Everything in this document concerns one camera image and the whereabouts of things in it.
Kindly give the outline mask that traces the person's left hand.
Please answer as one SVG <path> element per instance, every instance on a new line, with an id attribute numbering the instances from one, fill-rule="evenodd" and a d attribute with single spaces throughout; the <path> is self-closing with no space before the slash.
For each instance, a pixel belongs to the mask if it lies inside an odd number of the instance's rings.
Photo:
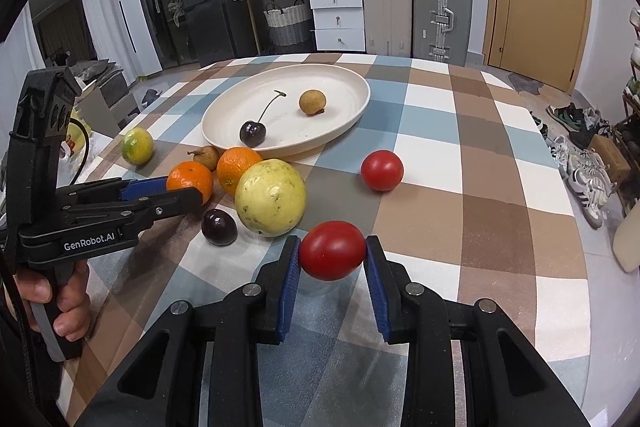
<path id="1" fill-rule="evenodd" d="M 87 261 L 78 260 L 67 284 L 58 288 L 58 297 L 55 301 L 61 314 L 54 321 L 53 329 L 68 341 L 79 340 L 90 329 L 90 297 L 87 294 L 89 274 Z M 45 277 L 26 270 L 18 271 L 14 281 L 23 298 L 30 328 L 39 332 L 40 328 L 32 315 L 30 306 L 33 303 L 40 303 L 40 305 L 48 303 L 53 296 L 51 286 Z"/>

